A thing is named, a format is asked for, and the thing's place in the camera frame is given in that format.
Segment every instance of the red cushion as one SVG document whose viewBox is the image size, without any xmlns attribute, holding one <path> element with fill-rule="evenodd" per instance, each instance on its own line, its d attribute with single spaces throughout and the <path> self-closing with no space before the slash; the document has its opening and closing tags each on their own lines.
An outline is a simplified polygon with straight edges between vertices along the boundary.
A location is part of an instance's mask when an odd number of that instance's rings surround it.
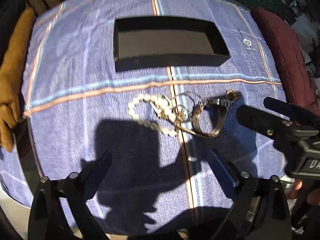
<svg viewBox="0 0 320 240">
<path fill-rule="evenodd" d="M 296 32 L 264 9 L 253 9 L 251 15 L 272 52 L 287 102 L 319 115 L 315 86 L 306 71 Z"/>
</svg>

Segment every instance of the white heart logo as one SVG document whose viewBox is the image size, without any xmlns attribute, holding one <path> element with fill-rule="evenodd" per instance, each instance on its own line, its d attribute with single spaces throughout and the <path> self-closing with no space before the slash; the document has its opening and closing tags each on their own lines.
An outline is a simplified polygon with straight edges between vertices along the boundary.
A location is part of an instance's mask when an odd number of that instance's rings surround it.
<svg viewBox="0 0 320 240">
<path fill-rule="evenodd" d="M 251 46 L 251 41 L 249 41 L 247 39 L 244 39 L 243 42 L 244 42 L 245 45 L 247 45 L 249 47 Z"/>
</svg>

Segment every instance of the screw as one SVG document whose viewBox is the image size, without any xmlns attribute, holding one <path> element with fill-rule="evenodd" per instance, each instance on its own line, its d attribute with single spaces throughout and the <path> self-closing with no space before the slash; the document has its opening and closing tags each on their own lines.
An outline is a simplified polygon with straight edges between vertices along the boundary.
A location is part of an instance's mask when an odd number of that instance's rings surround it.
<svg viewBox="0 0 320 240">
<path fill-rule="evenodd" d="M 41 181 L 42 183 L 45 183 L 47 180 L 48 180 L 48 177 L 47 177 L 47 176 L 43 176 L 43 177 L 40 179 L 40 181 Z"/>
<path fill-rule="evenodd" d="M 247 171 L 241 171 L 240 174 L 241 174 L 241 176 L 244 177 L 244 178 L 249 178 L 249 177 L 250 177 L 250 173 L 247 172 Z"/>
<path fill-rule="evenodd" d="M 270 178 L 275 182 L 278 182 L 280 180 L 277 175 L 272 175 Z"/>
<path fill-rule="evenodd" d="M 267 130 L 267 135 L 268 135 L 268 136 L 271 136 L 271 135 L 273 135 L 273 132 L 274 132 L 274 130 L 271 129 L 271 128 L 269 128 L 269 129 Z"/>
<path fill-rule="evenodd" d="M 70 178 L 70 179 L 75 179 L 76 177 L 78 177 L 78 173 L 77 173 L 77 172 L 72 172 L 72 173 L 70 173 L 70 175 L 69 175 L 69 178 Z"/>
</svg>

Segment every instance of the plaid cloth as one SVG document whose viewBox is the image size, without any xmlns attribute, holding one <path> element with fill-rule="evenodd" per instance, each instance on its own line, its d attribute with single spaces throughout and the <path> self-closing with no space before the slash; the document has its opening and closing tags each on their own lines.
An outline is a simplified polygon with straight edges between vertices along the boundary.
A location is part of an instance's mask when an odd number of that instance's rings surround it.
<svg viewBox="0 0 320 240">
<path fill-rule="evenodd" d="M 182 16 L 212 21 L 231 58 L 219 67 L 168 66 L 115 72 L 116 18 Z M 133 122 L 127 104 L 139 93 L 194 92 L 202 98 L 232 89 L 239 100 L 217 138 L 179 133 L 169 137 Z M 267 96 L 285 101 L 272 54 L 248 11 L 225 0 L 67 0 L 39 17 L 33 28 L 22 93 L 36 154 L 50 179 L 65 178 L 105 151 L 112 167 L 87 205 L 112 234 L 142 235 L 209 221 L 228 199 L 206 161 L 213 151 L 240 170 L 268 178 L 280 174 L 283 156 L 272 141 L 241 127 L 236 108 L 265 110 Z M 187 108 L 192 102 L 178 97 Z M 173 128 L 147 103 L 140 117 Z M 210 112 L 201 118 L 210 130 Z M 16 154 L 2 150 L 1 179 L 8 192 L 30 206 L 32 195 Z M 74 223 L 66 202 L 66 217 Z"/>
</svg>

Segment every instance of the black box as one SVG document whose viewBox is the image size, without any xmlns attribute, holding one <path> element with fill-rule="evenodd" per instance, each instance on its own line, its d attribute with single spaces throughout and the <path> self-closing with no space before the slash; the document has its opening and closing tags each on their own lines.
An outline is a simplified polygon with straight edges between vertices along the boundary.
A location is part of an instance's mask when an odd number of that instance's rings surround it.
<svg viewBox="0 0 320 240">
<path fill-rule="evenodd" d="M 230 58 L 213 22 L 154 16 L 116 19 L 116 71 L 167 66 L 220 66 Z"/>
</svg>

